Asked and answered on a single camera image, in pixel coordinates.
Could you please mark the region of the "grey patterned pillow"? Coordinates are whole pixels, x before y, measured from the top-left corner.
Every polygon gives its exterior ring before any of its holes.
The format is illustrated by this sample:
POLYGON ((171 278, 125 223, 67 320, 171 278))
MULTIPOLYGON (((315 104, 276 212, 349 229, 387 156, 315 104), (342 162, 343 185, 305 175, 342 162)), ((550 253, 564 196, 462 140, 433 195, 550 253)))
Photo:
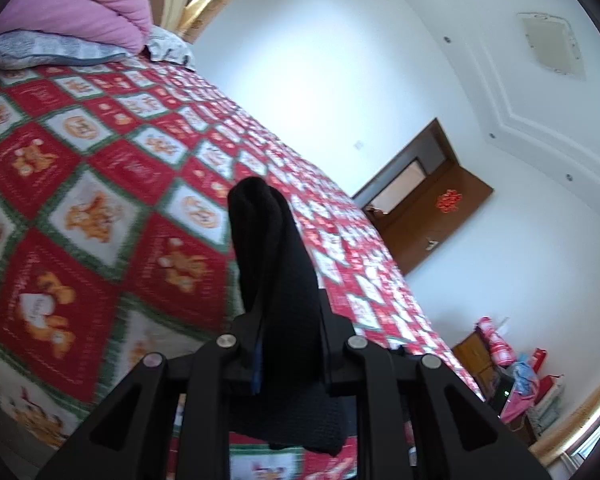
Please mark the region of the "grey patterned pillow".
POLYGON ((91 66, 130 56, 122 47, 71 36, 30 30, 13 30, 0 35, 0 70, 42 65, 91 66))

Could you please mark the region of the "red patchwork bedspread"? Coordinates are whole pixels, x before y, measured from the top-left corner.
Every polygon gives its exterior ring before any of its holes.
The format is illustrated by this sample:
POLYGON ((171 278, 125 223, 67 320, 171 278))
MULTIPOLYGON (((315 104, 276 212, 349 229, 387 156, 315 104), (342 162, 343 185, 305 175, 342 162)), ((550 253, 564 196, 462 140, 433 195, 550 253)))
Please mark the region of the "red patchwork bedspread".
POLYGON ((242 312, 227 195, 248 177, 288 200, 357 333, 469 379, 350 197, 192 70, 0 70, 0 452, 17 477, 145 354, 192 352, 242 312))

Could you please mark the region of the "wooden desk cabinet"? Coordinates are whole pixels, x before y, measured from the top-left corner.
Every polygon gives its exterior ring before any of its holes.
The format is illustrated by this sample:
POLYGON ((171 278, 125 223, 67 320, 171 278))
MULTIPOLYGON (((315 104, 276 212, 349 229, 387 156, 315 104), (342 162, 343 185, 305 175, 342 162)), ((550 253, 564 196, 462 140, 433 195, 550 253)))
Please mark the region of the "wooden desk cabinet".
MULTIPOLYGON (((496 390, 498 390, 501 379, 505 375, 505 370, 492 362, 488 346, 482 336, 474 330, 454 346, 452 352, 460 361, 460 364, 466 368, 469 375, 475 379, 486 399, 486 403, 490 403, 496 395, 496 390)), ((535 434, 526 413, 522 413, 511 422, 508 422, 507 427, 524 442, 527 448, 530 448, 536 442, 535 434)))

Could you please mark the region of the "black pants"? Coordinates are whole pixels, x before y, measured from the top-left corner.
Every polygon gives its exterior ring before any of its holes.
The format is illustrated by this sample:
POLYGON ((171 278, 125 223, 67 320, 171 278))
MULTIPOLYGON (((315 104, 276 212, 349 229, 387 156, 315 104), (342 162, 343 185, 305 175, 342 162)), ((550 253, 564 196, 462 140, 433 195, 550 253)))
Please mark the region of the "black pants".
POLYGON ((261 315, 252 361, 258 376, 236 388, 230 426, 276 448, 336 456, 347 416, 325 389, 317 277, 294 216, 259 177, 239 181, 227 203, 242 306, 261 315))

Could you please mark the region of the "pink folded quilt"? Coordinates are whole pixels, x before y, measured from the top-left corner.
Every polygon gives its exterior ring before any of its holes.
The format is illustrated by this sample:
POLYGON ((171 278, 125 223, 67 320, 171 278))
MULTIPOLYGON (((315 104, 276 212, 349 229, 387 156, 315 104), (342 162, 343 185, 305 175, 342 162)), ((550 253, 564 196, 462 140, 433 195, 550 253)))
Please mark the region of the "pink folded quilt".
POLYGON ((0 35, 32 30, 112 44, 137 54, 154 21, 148 0, 9 0, 0 35))

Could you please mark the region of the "red double happiness decal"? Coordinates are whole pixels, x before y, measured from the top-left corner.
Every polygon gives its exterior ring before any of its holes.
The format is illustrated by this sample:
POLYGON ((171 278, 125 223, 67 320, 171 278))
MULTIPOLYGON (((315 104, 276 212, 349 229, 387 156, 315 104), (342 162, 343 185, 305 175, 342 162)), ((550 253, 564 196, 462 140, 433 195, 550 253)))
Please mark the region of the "red double happiness decal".
POLYGON ((438 196, 436 200, 436 207, 442 212, 442 214, 452 214, 452 212, 458 211, 460 202, 463 200, 463 194, 457 190, 446 190, 444 193, 438 196))

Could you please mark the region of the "ceiling access hatch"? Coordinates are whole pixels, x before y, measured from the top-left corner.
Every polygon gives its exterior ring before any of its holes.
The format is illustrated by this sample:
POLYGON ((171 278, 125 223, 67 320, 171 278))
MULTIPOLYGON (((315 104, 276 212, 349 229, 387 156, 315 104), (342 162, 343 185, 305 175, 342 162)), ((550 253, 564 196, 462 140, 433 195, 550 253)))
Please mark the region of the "ceiling access hatch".
POLYGON ((539 12, 518 13, 517 18, 536 62, 556 74, 585 78, 578 40, 567 20, 539 12))

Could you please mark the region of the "red checked cloth bundle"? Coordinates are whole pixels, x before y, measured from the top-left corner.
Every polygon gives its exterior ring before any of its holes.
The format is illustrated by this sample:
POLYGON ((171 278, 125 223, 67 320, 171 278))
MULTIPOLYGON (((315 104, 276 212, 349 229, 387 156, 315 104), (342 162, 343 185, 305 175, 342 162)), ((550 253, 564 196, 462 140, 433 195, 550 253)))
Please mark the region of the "red checked cloth bundle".
POLYGON ((478 319, 476 330, 488 348, 491 360, 495 365, 509 367, 516 362, 515 351, 498 333, 488 316, 478 319))

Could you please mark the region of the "brown wooden door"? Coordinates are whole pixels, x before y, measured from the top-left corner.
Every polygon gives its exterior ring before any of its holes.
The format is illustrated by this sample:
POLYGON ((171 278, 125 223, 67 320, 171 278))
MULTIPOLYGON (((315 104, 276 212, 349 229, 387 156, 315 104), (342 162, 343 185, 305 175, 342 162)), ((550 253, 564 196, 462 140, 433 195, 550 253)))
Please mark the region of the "brown wooden door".
POLYGON ((451 237, 491 197, 493 188, 458 165, 449 167, 415 197, 407 197, 378 231, 402 274, 409 274, 451 237), (436 200, 446 190, 463 194, 458 211, 442 214, 436 200), (439 245, 426 251, 428 240, 439 245))

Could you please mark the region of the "white floral pillow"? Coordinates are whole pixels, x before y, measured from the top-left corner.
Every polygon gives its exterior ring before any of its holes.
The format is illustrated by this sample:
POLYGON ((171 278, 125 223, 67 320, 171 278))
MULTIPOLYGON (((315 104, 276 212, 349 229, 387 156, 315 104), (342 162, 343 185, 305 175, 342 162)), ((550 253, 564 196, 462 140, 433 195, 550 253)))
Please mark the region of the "white floral pillow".
POLYGON ((151 61, 168 62, 188 70, 196 70, 193 46, 174 32, 152 26, 146 49, 151 61))

